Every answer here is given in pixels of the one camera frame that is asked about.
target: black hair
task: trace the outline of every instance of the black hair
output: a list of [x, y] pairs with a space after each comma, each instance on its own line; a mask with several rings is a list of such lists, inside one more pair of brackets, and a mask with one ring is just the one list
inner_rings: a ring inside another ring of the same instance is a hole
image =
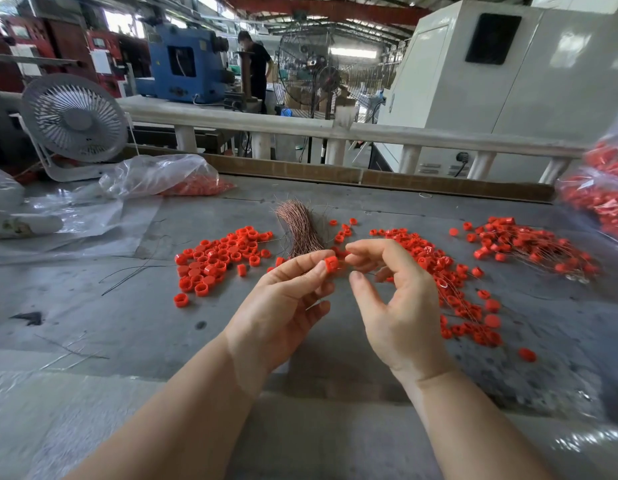
[[242, 42], [243, 40], [251, 40], [251, 35], [248, 31], [243, 30], [238, 34], [238, 42]]

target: red crane beam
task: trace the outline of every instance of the red crane beam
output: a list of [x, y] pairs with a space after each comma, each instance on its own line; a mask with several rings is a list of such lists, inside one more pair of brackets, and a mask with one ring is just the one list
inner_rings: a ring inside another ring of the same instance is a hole
[[327, 16], [334, 22], [344, 22], [347, 18], [364, 20], [382, 25], [417, 25], [418, 20], [431, 13], [421, 7], [391, 7], [362, 5], [346, 0], [225, 0], [235, 9], [249, 13], [284, 13], [304, 11], [307, 15]]

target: black shirt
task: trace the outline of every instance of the black shirt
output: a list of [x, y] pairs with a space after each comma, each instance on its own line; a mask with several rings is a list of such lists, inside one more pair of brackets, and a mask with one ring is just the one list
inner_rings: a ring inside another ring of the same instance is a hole
[[251, 54], [251, 86], [255, 84], [266, 86], [266, 63], [271, 60], [271, 56], [259, 43], [254, 43], [249, 52]]

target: hand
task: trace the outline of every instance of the hand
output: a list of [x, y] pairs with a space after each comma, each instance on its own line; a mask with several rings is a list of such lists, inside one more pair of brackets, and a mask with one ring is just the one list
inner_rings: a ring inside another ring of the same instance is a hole
[[324, 258], [334, 252], [298, 256], [266, 273], [224, 329], [238, 383], [257, 394], [264, 379], [286, 362], [311, 328], [329, 313], [335, 290], [326, 282]]
[[[438, 289], [432, 276], [393, 239], [351, 242], [347, 251], [347, 264], [357, 269], [349, 276], [351, 289], [380, 360], [399, 380], [420, 381], [454, 369], [440, 336]], [[396, 291], [388, 305], [363, 274], [378, 266], [376, 282], [394, 279]]]

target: fan grille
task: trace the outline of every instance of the fan grille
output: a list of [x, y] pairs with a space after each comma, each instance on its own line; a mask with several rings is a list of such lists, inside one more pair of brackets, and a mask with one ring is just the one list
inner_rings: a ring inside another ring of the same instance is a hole
[[82, 77], [37, 79], [25, 89], [22, 102], [22, 117], [36, 142], [62, 156], [107, 161], [126, 143], [124, 112], [104, 89]]

